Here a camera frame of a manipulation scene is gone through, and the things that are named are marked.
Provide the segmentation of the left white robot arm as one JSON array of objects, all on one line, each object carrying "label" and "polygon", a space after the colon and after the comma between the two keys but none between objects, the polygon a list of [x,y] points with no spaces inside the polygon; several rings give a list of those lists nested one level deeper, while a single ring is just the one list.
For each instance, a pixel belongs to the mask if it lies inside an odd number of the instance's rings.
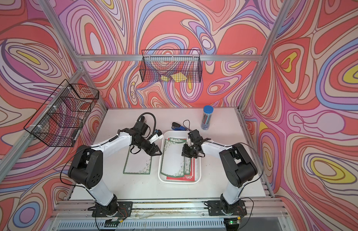
[{"label": "left white robot arm", "polygon": [[95,146],[81,145],[77,149],[67,175],[94,198],[95,217],[129,216],[128,212],[122,211],[123,206],[117,201],[117,196],[103,181],[104,160],[126,147],[137,147],[139,152],[144,151],[151,157],[162,155],[155,144],[156,140],[163,138],[162,131],[154,129],[153,134],[145,138],[147,129],[147,124],[137,121],[133,128],[118,131],[111,139]]}]

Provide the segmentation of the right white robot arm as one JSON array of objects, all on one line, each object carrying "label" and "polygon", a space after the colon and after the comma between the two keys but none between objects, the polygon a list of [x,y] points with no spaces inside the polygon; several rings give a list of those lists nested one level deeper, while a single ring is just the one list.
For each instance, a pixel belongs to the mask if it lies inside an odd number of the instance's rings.
[{"label": "right white robot arm", "polygon": [[190,131],[188,138],[181,155],[188,158],[218,157],[228,180],[227,188],[218,201],[204,202],[209,215],[239,218],[246,216],[247,210],[240,195],[246,184],[258,174],[258,169],[243,144],[219,144],[210,138],[203,138],[198,130]]}]

